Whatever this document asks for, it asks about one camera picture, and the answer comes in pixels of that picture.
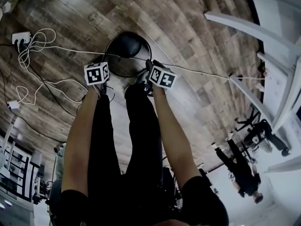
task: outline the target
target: black and white marker cube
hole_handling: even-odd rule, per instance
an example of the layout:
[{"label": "black and white marker cube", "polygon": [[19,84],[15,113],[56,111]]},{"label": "black and white marker cube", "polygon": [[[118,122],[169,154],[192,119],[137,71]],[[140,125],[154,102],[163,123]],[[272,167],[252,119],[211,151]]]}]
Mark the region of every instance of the black and white marker cube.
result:
[{"label": "black and white marker cube", "polygon": [[150,81],[155,85],[165,89],[172,88],[177,77],[178,76],[176,74],[158,66],[153,66],[153,69],[150,73]]},{"label": "black and white marker cube", "polygon": [[85,79],[87,85],[97,85],[105,83],[109,78],[108,62],[86,65]]}]

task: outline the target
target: standing person in black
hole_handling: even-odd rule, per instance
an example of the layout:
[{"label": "standing person in black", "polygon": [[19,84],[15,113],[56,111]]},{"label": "standing person in black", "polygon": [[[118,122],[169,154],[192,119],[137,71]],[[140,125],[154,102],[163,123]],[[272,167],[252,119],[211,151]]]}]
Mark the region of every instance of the standing person in black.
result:
[{"label": "standing person in black", "polygon": [[[57,225],[229,225],[223,203],[193,161],[164,90],[153,85],[153,96],[158,117],[141,78],[125,92],[133,150],[121,175],[109,98],[103,88],[99,99],[89,89],[68,135]],[[181,190],[180,212],[168,205],[162,187],[162,141]]]},{"label": "standing person in black", "polygon": [[228,167],[229,171],[235,176],[235,181],[233,181],[234,187],[237,189],[238,193],[244,198],[245,194],[252,197],[254,203],[258,204],[263,200],[263,195],[258,192],[258,186],[261,183],[259,173],[255,165],[252,166],[252,171],[248,165],[247,160],[244,158],[240,152],[237,145],[232,140],[233,133],[229,133],[226,141],[228,142],[230,149],[232,150],[237,163],[228,158],[215,143],[212,147],[215,149],[217,156],[222,160],[222,162]]}]

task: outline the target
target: black shirt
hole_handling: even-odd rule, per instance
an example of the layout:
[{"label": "black shirt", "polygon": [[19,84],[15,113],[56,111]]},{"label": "black shirt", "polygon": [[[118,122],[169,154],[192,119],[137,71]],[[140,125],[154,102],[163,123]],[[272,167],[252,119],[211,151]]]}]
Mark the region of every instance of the black shirt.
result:
[{"label": "black shirt", "polygon": [[254,176],[252,174],[238,174],[235,175],[235,181],[240,187],[239,194],[244,198],[245,194],[252,196],[258,190],[258,185],[261,183],[259,173]]},{"label": "black shirt", "polygon": [[120,196],[119,202],[109,211],[95,209],[101,205],[89,205],[89,199],[82,193],[68,190],[62,193],[58,224],[80,226],[87,225],[140,225],[151,226],[169,219],[177,219],[189,225],[228,226],[227,211],[220,199],[206,186],[202,177],[190,179],[181,190],[183,207],[181,211],[171,209],[165,202],[161,189],[151,193],[146,202],[128,194]]}]

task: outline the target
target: light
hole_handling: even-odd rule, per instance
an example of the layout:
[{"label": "light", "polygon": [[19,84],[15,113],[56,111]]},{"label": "light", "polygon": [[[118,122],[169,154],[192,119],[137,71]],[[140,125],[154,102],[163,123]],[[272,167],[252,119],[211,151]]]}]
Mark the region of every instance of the light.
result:
[{"label": "light", "polygon": [[9,207],[13,206],[13,204],[12,204],[10,201],[8,201],[8,200],[4,200],[4,202],[5,202]]},{"label": "light", "polygon": [[0,209],[2,209],[2,210],[5,209],[4,205],[1,202],[0,202]]}]

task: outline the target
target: wooden floor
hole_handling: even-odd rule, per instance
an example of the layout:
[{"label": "wooden floor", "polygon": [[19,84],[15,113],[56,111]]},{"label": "wooden floor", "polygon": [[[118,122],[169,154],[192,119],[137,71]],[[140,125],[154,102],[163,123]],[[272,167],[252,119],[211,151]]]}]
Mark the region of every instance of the wooden floor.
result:
[{"label": "wooden floor", "polygon": [[[21,0],[14,12],[0,22],[0,43],[9,43],[15,32],[34,34],[39,29],[52,28],[57,32],[57,46],[103,52],[117,34],[133,31],[150,43],[154,59],[163,63],[223,76],[231,73],[259,76],[257,40],[207,21],[203,13],[209,10],[252,21],[245,0]],[[6,96],[8,100],[18,99],[16,86],[23,85],[30,91],[26,101],[32,102],[39,84],[21,69],[17,57],[14,48],[0,47]],[[32,52],[31,64],[48,81],[72,78],[85,84],[83,66],[94,58],[96,55],[48,49]],[[168,101],[191,142],[196,164],[204,162],[204,168],[209,170],[221,161],[208,145],[223,142],[235,126],[234,119],[247,111],[249,101],[226,80],[179,69],[173,71],[180,78],[169,91]],[[6,131],[14,115],[5,106],[3,81],[0,83],[0,129]],[[129,83],[130,80],[115,76],[109,81],[116,93],[111,112],[115,147],[123,172],[132,150],[123,98],[123,88]],[[249,88],[255,83],[246,81]],[[75,100],[81,100],[85,94],[72,83],[58,87]],[[53,93],[68,111],[76,113],[77,104],[56,91]],[[16,114],[38,131],[60,141],[67,139],[74,119],[58,106],[45,88],[37,94],[36,105],[22,105]],[[58,143],[37,134],[19,118],[12,136],[20,145],[43,153],[46,177],[50,177],[55,159],[53,148]]]}]

